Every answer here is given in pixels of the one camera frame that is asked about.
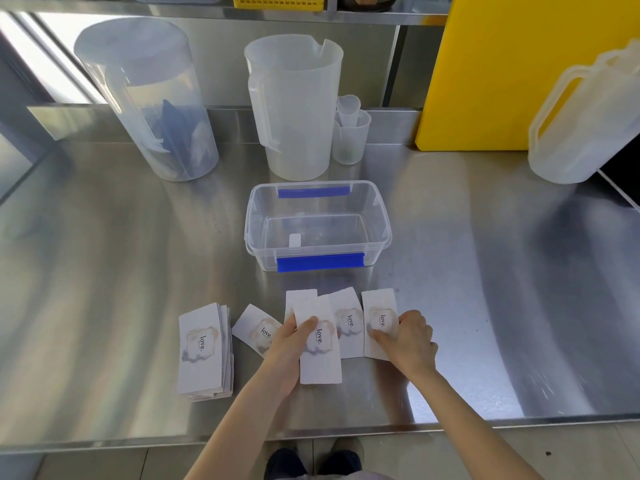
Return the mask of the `person's right hand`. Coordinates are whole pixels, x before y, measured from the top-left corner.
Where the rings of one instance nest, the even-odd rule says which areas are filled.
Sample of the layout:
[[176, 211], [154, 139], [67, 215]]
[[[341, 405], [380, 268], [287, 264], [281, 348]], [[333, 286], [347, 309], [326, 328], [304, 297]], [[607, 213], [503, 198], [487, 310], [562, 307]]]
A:
[[399, 316], [399, 345], [382, 348], [389, 361], [412, 383], [436, 374], [438, 345], [432, 341], [433, 329], [418, 310]]

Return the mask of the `person's left hand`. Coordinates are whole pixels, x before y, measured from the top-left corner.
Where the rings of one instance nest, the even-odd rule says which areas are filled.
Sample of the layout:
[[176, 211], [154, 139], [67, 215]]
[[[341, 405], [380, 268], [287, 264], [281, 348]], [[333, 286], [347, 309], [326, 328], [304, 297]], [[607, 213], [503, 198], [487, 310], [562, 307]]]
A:
[[268, 379], [275, 386], [281, 400], [290, 395], [300, 380], [300, 357], [307, 340], [295, 339], [296, 326], [296, 318], [292, 315], [277, 331], [263, 362]]

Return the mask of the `white printed paper cup sleeve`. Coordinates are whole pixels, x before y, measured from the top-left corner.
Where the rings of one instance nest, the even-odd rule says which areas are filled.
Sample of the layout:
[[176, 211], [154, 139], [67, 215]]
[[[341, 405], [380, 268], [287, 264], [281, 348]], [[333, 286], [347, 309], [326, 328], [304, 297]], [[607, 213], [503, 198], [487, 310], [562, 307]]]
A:
[[284, 323], [294, 314], [296, 304], [315, 297], [317, 297], [316, 289], [287, 290], [285, 293]]
[[339, 332], [343, 360], [364, 356], [364, 311], [353, 287], [327, 295]]
[[300, 384], [329, 385], [342, 382], [339, 337], [329, 296], [304, 299], [293, 306], [296, 325], [318, 318], [300, 356]]
[[393, 289], [368, 290], [362, 292], [364, 311], [364, 356], [389, 361], [388, 355], [375, 341], [371, 330], [379, 330], [396, 338], [399, 333], [399, 316]]
[[282, 323], [249, 304], [231, 329], [232, 335], [265, 358]]

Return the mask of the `person's right forearm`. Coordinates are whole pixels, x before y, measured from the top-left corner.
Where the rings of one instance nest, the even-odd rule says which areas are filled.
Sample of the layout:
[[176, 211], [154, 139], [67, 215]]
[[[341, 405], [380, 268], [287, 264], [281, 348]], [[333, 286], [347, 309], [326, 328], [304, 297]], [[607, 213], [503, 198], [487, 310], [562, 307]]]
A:
[[425, 398], [472, 480], [544, 480], [434, 368], [399, 370]]

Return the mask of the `person's left forearm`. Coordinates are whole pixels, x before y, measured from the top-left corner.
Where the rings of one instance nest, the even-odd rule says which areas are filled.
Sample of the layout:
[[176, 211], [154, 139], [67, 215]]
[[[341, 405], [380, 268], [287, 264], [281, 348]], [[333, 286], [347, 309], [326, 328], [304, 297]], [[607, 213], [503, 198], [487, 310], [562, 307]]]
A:
[[249, 480], [275, 414], [298, 379], [255, 376], [242, 389], [184, 480]]

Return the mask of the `clear storage box blue latches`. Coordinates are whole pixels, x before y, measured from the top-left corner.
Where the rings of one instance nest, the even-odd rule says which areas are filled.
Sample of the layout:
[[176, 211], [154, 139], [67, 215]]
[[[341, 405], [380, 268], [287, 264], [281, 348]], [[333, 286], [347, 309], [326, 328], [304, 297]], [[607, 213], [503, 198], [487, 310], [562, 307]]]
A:
[[368, 180], [260, 184], [246, 208], [245, 247], [264, 272], [372, 266], [392, 237], [381, 193]]

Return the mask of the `stack of white paper sleeves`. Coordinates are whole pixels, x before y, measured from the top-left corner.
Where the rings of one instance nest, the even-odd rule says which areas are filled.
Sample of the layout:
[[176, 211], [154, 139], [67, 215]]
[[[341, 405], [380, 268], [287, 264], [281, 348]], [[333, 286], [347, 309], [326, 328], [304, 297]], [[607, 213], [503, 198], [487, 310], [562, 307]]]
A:
[[228, 306], [212, 303], [179, 316], [177, 393], [192, 402], [231, 397], [234, 353]]

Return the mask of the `person's right dark shoe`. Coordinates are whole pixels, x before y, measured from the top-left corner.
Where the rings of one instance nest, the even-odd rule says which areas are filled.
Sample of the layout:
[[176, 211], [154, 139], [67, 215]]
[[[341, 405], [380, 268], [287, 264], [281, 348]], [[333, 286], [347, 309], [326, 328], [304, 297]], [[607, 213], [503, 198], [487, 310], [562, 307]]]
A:
[[346, 477], [363, 471], [361, 459], [355, 451], [338, 449], [332, 451], [321, 462], [318, 476]]

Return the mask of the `person's dark shoe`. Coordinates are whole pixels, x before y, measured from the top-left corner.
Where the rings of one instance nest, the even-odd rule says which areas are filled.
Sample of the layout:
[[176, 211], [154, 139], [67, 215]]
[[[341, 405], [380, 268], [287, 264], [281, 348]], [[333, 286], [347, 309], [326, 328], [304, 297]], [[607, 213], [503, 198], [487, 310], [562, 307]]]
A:
[[346, 477], [363, 471], [361, 459], [355, 451], [338, 449], [332, 451], [321, 462], [318, 476]]
[[267, 460], [263, 480], [295, 479], [308, 476], [308, 471], [297, 450], [289, 447], [277, 449]]

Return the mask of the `person's left dark shoe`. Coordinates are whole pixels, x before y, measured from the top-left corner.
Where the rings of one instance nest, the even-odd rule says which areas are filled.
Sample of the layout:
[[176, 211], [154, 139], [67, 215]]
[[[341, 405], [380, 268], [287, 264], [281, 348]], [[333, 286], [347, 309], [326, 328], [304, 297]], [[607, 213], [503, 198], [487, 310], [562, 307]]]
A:
[[308, 476], [308, 471], [297, 450], [289, 447], [277, 449], [267, 460], [263, 480], [295, 479]]

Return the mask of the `small translucent measuring cup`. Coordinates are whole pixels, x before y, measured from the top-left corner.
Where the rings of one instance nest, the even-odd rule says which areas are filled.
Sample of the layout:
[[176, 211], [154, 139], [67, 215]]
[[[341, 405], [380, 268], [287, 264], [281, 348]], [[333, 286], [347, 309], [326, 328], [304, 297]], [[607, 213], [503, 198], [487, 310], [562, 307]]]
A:
[[369, 135], [371, 116], [360, 109], [355, 127], [341, 126], [339, 113], [335, 113], [331, 156], [338, 163], [353, 165], [362, 160]]

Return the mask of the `tiny translucent measuring cup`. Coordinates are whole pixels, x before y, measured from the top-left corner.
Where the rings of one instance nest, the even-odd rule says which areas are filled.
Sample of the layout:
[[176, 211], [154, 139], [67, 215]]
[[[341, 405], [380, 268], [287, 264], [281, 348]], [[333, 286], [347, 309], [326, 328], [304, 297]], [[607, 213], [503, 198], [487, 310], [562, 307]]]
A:
[[337, 113], [340, 126], [357, 127], [361, 101], [356, 95], [343, 95], [337, 99]]

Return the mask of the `translucent large measuring jug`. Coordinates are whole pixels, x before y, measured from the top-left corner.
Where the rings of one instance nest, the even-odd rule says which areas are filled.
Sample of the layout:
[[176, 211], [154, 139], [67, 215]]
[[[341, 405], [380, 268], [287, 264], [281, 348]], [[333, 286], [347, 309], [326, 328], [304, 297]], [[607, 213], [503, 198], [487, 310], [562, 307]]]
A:
[[343, 49], [329, 39], [279, 34], [252, 41], [244, 56], [270, 170], [293, 182], [321, 176], [330, 164]]

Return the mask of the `clear lidded plastic pitcher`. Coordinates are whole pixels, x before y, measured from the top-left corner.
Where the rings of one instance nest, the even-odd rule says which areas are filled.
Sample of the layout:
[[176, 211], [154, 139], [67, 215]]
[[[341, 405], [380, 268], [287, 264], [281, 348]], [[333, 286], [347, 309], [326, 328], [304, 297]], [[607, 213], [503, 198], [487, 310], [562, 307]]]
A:
[[187, 182], [217, 165], [188, 37], [180, 28], [160, 18], [114, 18], [85, 28], [74, 54], [156, 176]]

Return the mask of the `yellow cutting board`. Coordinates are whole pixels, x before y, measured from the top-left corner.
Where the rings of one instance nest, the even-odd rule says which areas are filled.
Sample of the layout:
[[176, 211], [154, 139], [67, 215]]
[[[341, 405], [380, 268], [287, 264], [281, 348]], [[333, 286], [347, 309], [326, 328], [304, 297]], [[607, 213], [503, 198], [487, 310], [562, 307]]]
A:
[[565, 69], [640, 38], [640, 0], [452, 0], [415, 144], [526, 150]]

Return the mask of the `yellow plastic basket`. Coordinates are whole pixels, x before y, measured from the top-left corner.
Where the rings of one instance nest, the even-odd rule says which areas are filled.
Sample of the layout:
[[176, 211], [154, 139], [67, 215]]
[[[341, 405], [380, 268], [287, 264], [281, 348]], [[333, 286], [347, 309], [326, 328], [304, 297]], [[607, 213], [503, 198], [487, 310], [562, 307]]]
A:
[[325, 0], [233, 0], [233, 3], [237, 9], [317, 13], [324, 10], [324, 1]]

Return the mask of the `dark round bowl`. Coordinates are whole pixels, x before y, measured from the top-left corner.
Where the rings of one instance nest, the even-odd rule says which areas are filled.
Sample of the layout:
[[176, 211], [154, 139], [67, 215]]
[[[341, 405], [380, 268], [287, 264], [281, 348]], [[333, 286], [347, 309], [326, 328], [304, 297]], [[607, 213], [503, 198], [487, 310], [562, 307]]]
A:
[[395, 5], [396, 0], [337, 0], [341, 11], [361, 13], [384, 13]]

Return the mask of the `stainless steel shelf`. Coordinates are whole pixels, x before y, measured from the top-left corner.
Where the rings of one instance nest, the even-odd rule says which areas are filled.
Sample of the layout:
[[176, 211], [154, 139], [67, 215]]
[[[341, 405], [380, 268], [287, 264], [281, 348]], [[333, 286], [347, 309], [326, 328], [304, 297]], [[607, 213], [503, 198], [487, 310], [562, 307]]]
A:
[[82, 15], [151, 16], [208, 20], [347, 23], [372, 25], [443, 26], [452, 0], [396, 0], [389, 11], [353, 12], [325, 0], [321, 12], [238, 9], [233, 0], [217, 4], [146, 4], [137, 0], [0, 0], [0, 11], [73, 13]]

